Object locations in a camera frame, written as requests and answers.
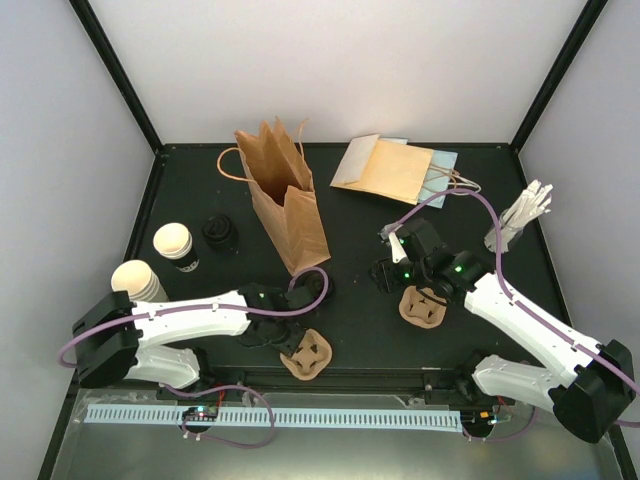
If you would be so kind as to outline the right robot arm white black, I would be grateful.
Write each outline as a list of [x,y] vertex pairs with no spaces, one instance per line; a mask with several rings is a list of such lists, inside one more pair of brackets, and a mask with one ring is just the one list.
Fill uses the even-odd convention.
[[570,328],[526,299],[471,252],[434,253],[418,260],[384,259],[371,276],[384,292],[429,288],[501,330],[538,366],[496,354],[454,379],[457,396],[479,402],[503,396],[554,414],[575,437],[595,444],[634,401],[633,357],[617,340],[603,344]]

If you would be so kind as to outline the single brown pulp carrier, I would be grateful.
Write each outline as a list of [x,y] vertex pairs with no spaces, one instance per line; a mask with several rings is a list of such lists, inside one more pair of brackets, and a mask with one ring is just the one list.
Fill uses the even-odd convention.
[[329,342],[316,330],[308,329],[291,356],[280,354],[285,368],[298,380],[311,381],[324,370],[333,357]]

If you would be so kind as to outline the brown pulp cup carrier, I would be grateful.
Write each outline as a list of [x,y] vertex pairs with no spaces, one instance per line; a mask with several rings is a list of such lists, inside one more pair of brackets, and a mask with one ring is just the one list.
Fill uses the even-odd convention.
[[407,287],[400,300],[400,316],[408,323],[423,329],[440,326],[444,320],[447,303],[431,289]]

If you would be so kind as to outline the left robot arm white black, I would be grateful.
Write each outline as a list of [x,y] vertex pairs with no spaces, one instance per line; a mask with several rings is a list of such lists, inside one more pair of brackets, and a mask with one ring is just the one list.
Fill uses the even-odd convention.
[[215,376],[204,351],[175,348],[198,338],[233,337],[245,348],[269,346],[290,356],[305,335],[293,316],[316,299],[308,287],[284,291],[249,284],[196,300],[134,302],[125,291],[110,293],[72,327],[76,372],[83,388],[123,380],[168,384],[193,399],[207,397]]

